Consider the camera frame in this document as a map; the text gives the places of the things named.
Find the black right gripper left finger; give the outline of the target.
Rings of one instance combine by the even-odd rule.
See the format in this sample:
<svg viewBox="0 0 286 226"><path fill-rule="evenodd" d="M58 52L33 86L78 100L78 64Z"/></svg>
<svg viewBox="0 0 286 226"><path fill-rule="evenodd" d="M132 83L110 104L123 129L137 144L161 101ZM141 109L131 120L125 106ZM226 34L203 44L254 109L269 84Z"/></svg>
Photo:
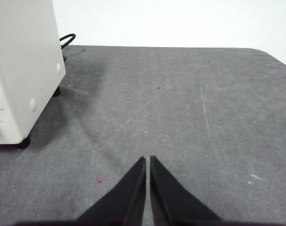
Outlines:
<svg viewBox="0 0 286 226"><path fill-rule="evenodd" d="M77 218L79 223L141 223L146 198L146 159L141 157L100 200Z"/></svg>

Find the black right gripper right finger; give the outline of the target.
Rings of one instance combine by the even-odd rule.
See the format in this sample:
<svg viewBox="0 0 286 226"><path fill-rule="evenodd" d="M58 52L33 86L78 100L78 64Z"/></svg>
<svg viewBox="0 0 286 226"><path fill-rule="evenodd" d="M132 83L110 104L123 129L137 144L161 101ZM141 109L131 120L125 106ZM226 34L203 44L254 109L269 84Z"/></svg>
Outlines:
<svg viewBox="0 0 286 226"><path fill-rule="evenodd" d="M150 157L150 191L167 222L222 222L222 219L188 192L159 161Z"/></svg>

